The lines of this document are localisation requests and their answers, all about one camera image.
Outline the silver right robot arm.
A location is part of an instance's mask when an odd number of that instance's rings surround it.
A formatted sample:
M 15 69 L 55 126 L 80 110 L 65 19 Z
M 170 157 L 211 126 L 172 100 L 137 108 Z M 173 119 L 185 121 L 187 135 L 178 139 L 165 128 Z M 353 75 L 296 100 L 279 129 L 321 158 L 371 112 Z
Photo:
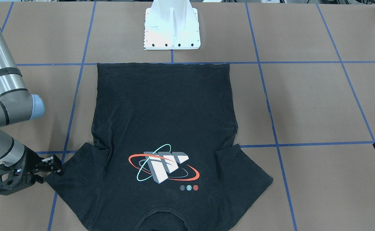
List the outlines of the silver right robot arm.
M 1 130 L 4 126 L 37 119 L 44 113 L 43 100 L 29 93 L 0 27 L 0 195 L 11 195 L 43 183 L 39 172 L 62 173 L 63 164 L 56 155 L 40 157 Z

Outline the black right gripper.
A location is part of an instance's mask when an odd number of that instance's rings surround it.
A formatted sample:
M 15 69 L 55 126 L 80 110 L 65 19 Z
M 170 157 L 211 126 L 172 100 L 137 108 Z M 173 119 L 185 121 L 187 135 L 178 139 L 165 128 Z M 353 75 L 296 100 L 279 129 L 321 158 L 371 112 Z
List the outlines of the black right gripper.
M 9 167 L 0 164 L 0 195 L 11 195 L 35 183 L 44 183 L 44 178 L 36 173 L 60 175 L 62 170 L 62 161 L 55 154 L 43 158 L 30 148 L 24 148 L 22 158 L 16 164 Z

